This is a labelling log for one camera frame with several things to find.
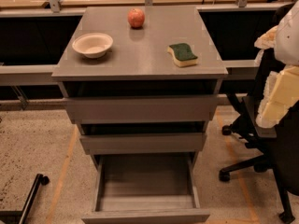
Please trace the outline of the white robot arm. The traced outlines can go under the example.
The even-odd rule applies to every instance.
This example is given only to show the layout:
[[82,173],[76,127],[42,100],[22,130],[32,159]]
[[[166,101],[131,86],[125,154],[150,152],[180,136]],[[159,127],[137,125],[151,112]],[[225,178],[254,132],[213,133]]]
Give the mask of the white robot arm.
[[273,49],[275,59],[285,64],[280,72],[270,72],[256,117],[259,127],[272,128],[299,101],[299,1],[254,46]]

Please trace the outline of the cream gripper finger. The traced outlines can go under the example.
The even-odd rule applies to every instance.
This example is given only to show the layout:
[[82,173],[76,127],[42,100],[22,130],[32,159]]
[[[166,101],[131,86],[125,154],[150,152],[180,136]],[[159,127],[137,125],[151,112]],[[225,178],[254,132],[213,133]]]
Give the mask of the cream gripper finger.
[[263,89],[256,123],[262,128],[274,127],[298,101],[299,66],[286,65],[279,73],[271,71]]
[[257,38],[254,46],[259,49],[272,49],[275,46],[277,27],[274,26]]

